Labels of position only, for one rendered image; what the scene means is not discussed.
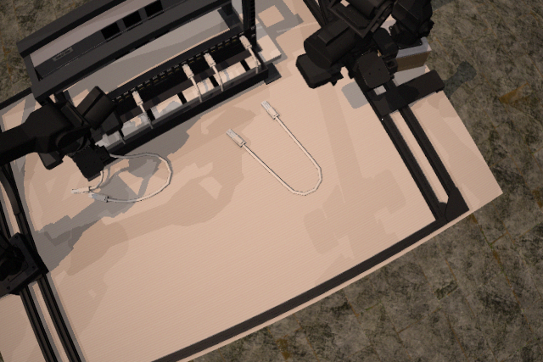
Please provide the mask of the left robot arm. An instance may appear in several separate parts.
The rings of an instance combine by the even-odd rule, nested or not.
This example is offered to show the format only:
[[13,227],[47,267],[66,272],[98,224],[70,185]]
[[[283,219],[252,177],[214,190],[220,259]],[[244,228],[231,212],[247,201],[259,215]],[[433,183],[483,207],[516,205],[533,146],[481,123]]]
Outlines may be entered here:
[[[389,27],[390,35],[399,50],[422,46],[421,38],[427,37],[434,25],[431,0],[345,0],[349,3],[346,7],[341,1],[331,1],[327,10],[333,19],[304,40],[309,59],[325,70],[356,45],[369,43],[390,15],[396,20],[394,28]],[[351,55],[345,68],[353,70],[362,91],[370,92],[395,78],[398,63],[395,58],[378,56],[378,45],[374,45],[365,53]]]

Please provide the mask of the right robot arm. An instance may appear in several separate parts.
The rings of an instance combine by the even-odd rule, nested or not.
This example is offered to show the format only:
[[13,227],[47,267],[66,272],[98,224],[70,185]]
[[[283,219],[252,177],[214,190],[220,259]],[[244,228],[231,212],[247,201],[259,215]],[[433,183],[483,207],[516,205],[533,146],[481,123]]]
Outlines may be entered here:
[[[29,153],[49,153],[59,163],[66,154],[79,149],[69,156],[85,178],[93,177],[111,157],[104,145],[95,145],[93,138],[84,147],[87,132],[91,128],[96,131],[117,107],[98,86],[77,108],[68,100],[40,107],[23,124],[0,133],[0,167]],[[20,248],[11,245],[1,230],[0,234],[0,281],[11,282],[29,265]]]

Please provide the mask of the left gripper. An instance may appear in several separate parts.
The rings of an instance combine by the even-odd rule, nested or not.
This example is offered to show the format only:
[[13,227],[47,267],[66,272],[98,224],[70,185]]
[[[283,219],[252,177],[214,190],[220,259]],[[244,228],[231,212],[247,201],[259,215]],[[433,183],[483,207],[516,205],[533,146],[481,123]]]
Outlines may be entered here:
[[348,58],[354,53],[360,51],[361,53],[365,53],[369,48],[376,44],[378,45],[378,51],[384,55],[385,58],[396,58],[399,52],[398,45],[386,29],[380,27],[376,33],[373,33],[372,40],[364,45],[356,45],[355,48],[327,70],[313,64],[306,53],[297,57],[295,65],[309,88],[315,89],[319,86],[326,85],[331,81],[334,81],[332,85],[335,86],[338,80],[344,78],[340,71],[345,67]]

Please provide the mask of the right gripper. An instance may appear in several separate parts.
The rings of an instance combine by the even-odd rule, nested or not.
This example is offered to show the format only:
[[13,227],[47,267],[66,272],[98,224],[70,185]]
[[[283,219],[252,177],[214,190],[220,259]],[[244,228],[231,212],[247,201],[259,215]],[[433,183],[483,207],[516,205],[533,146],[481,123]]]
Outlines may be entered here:
[[[120,119],[120,116],[118,115],[116,109],[110,114],[108,119],[101,126],[104,128],[104,131],[105,131],[107,136],[110,136],[111,134],[113,134],[113,133],[115,133],[118,130],[123,128],[123,123],[122,123],[122,121]],[[99,142],[100,140],[102,140],[103,136],[102,136],[101,132],[102,132],[101,129],[97,128],[97,130],[95,131],[93,128],[91,128],[87,132],[87,141],[86,141],[84,147],[91,144],[91,142],[90,142],[91,138],[93,138],[93,140],[95,142]],[[38,153],[38,155],[39,155],[44,167],[47,170],[51,170],[52,168],[54,168],[54,167],[58,166],[59,164],[63,163],[63,160],[61,160],[59,163],[56,162],[56,160],[49,153],[48,154]]]

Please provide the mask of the grey network cable with plugs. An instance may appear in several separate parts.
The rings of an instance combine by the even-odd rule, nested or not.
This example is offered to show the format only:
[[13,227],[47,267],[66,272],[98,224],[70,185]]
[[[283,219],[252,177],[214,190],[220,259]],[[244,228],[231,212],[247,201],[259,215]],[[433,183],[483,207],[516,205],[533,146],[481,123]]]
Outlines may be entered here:
[[287,127],[282,123],[282,121],[278,118],[278,114],[276,113],[276,111],[266,102],[266,101],[263,101],[261,103],[262,107],[266,110],[266,112],[273,118],[273,119],[276,119],[277,122],[283,127],[283,129],[292,137],[292,139],[297,143],[297,145],[302,149],[302,151],[307,155],[307,157],[311,160],[311,162],[317,167],[318,169],[318,176],[319,176],[319,181],[317,182],[316,186],[311,189],[310,191],[307,191],[307,192],[298,192],[298,191],[294,191],[291,187],[289,187],[284,181],[282,181],[270,168],[268,168],[255,154],[253,154],[244,144],[245,142],[238,136],[236,135],[232,130],[229,130],[227,132],[227,134],[232,138],[232,140],[234,142],[236,142],[240,147],[243,147],[244,149],[246,149],[261,165],[263,165],[276,179],[278,179],[289,191],[291,191],[292,193],[296,193],[296,194],[300,194],[300,195],[306,195],[306,194],[309,194],[311,192],[314,192],[319,184],[321,183],[322,181],[322,174],[321,174],[321,168],[318,166],[318,164],[316,163],[316,161],[307,153],[307,151],[302,147],[302,145],[297,141],[297,139],[292,135],[292,133],[287,129]]
[[169,171],[169,175],[168,175],[168,179],[167,179],[167,182],[157,191],[145,196],[145,197],[142,197],[142,198],[136,198],[136,199],[130,199],[130,200],[118,200],[118,199],[112,199],[112,198],[109,198],[108,196],[104,196],[104,195],[101,195],[101,194],[96,194],[96,193],[92,193],[92,192],[89,192],[88,194],[88,197],[89,198],[94,198],[94,199],[97,199],[99,201],[103,201],[103,202],[108,202],[108,201],[111,201],[111,202],[117,202],[117,203],[131,203],[131,202],[136,202],[136,201],[141,201],[141,200],[144,200],[146,198],[150,198],[152,197],[153,195],[157,194],[158,192],[161,192],[166,186],[169,185],[170,183],[170,179],[171,179],[171,168],[168,164],[168,162],[163,159],[162,157],[160,157],[158,154],[155,154],[155,153],[140,153],[140,154],[137,154],[137,155],[128,155],[128,156],[122,156],[122,155],[114,155],[114,154],[109,154],[110,157],[113,157],[113,158],[120,158],[120,159],[130,159],[130,158],[137,158],[137,157],[142,157],[142,156],[154,156],[154,157],[157,157],[158,159],[162,160],[163,162],[165,162],[165,165]]

